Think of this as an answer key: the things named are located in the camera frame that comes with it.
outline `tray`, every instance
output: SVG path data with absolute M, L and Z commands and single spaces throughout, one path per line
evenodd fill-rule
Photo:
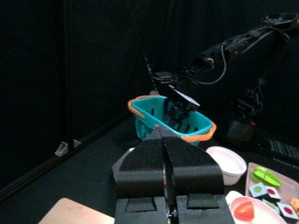
M 245 196 L 250 196 L 249 195 L 249 191 L 248 191 L 248 187 L 252 186 L 256 182 L 250 179 L 249 175 L 250 172 L 253 171 L 256 166 L 262 166 L 260 164 L 254 164 L 254 163 L 248 163 L 246 165 L 246 188 L 245 188 Z M 284 176 L 282 174 L 280 174 L 278 172 L 268 169 L 281 180 L 281 186 L 276 188 L 276 191 L 280 195 L 280 202 L 284 204 L 290 203 L 290 199 L 292 198 L 297 198 L 299 199 L 299 184 L 296 181 L 293 181 L 290 178 L 288 178 L 286 176 Z

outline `wooden board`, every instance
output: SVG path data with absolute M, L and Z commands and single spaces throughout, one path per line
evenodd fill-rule
M 70 199 L 60 199 L 38 224 L 113 224 L 114 219 Z

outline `metal bracket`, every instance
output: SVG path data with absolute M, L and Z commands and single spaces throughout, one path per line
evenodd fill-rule
M 76 148 L 80 145 L 80 141 L 77 141 L 76 139 L 73 139 L 73 148 Z M 62 155 L 65 155 L 69 152 L 69 146 L 65 142 L 60 142 L 60 146 L 57 148 L 57 150 L 54 151 L 54 155 L 57 157 L 61 157 Z

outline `cable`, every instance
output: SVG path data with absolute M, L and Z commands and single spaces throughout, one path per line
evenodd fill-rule
M 225 45 L 225 41 L 220 44 L 220 56 L 221 56 L 221 59 L 222 59 L 222 71 L 221 71 L 221 75 L 220 75 L 220 77 L 216 79 L 216 80 L 213 80 L 213 81 L 209 81 L 209 82 L 204 82 L 204 81 L 197 81 L 197 80 L 194 80 L 193 78 L 190 78 L 189 76 L 186 76 L 185 78 L 193 83 L 193 84 L 201 84 L 201 85 L 212 85 L 212 84 L 214 84 L 214 83 L 217 83 L 220 80 L 221 80 L 221 78 L 222 78 L 222 76 L 224 76 L 224 74 L 225 74 L 225 72 L 226 72 L 226 61 L 225 61 L 225 57 L 224 57 L 224 45 Z

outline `black curtain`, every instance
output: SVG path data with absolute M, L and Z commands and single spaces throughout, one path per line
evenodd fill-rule
M 129 99 L 149 94 L 144 56 L 156 64 L 166 7 L 166 1 L 70 1 L 74 138 L 125 114 Z
M 0 3 L 0 187 L 52 155 L 64 133 L 60 1 Z
M 148 95 L 166 11 L 168 1 L 1 1 L 0 187 Z

